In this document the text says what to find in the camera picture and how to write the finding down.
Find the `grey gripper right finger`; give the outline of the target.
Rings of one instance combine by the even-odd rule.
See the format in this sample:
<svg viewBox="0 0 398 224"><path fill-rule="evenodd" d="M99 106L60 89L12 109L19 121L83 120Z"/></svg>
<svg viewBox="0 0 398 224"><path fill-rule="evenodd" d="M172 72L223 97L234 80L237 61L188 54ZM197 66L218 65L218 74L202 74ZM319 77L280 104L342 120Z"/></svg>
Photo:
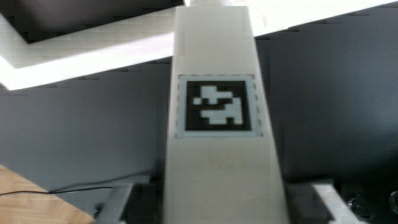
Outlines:
<svg viewBox="0 0 398 224"><path fill-rule="evenodd" d="M285 184L291 224L365 224L353 215L330 179Z"/></svg>

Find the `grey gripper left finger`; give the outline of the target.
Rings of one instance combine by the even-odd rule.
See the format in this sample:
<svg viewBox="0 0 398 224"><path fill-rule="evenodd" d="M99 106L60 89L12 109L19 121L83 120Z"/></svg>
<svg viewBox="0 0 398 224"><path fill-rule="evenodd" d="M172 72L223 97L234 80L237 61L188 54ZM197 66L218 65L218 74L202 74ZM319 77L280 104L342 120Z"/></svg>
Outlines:
<svg viewBox="0 0 398 224"><path fill-rule="evenodd" d="M118 185L94 224L156 224L156 185Z"/></svg>

